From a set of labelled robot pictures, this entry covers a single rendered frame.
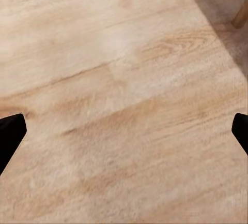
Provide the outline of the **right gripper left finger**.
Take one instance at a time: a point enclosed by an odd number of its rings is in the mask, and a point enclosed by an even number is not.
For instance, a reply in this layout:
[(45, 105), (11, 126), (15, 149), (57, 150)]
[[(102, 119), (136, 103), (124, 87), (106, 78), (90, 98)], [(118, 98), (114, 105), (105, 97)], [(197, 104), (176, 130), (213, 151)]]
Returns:
[(0, 119), (0, 174), (26, 133), (26, 122), (22, 113)]

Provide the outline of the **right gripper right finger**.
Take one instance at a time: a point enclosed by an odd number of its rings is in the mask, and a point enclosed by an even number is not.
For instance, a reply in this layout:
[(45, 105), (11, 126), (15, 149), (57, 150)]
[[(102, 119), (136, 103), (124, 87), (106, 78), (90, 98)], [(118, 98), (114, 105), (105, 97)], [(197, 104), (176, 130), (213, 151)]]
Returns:
[(248, 155), (248, 115), (236, 113), (231, 131)]

